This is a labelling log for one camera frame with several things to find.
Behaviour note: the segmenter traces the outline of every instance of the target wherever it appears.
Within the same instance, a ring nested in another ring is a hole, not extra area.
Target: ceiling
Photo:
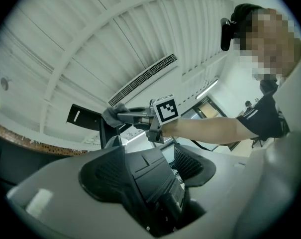
[[[71,105],[102,113],[172,53],[178,67],[127,106],[173,93],[186,111],[224,67],[220,19],[232,12],[233,0],[20,0],[0,29],[0,82],[9,85],[0,83],[0,124],[47,144],[96,149],[96,131],[66,123]]]

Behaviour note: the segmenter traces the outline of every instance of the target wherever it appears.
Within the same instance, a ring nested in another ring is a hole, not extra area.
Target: black headset
[[[234,35],[235,21],[230,21],[227,18],[221,19],[221,50],[227,51],[230,48],[231,39]]]

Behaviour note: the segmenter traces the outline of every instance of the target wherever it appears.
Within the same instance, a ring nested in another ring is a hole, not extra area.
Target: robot
[[[160,101],[118,117],[162,142]],[[301,184],[301,133],[249,158],[176,144],[183,189],[160,149],[126,153],[100,120],[101,150],[50,163],[7,194],[43,238],[251,238],[284,213]]]

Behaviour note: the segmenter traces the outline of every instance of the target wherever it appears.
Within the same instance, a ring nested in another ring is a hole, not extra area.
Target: chair
[[[262,142],[261,142],[261,139],[259,137],[256,137],[256,138],[251,138],[251,140],[253,140],[253,143],[252,143],[252,149],[254,148],[254,145],[257,144],[257,142],[260,143],[260,146],[263,147],[262,145]]]

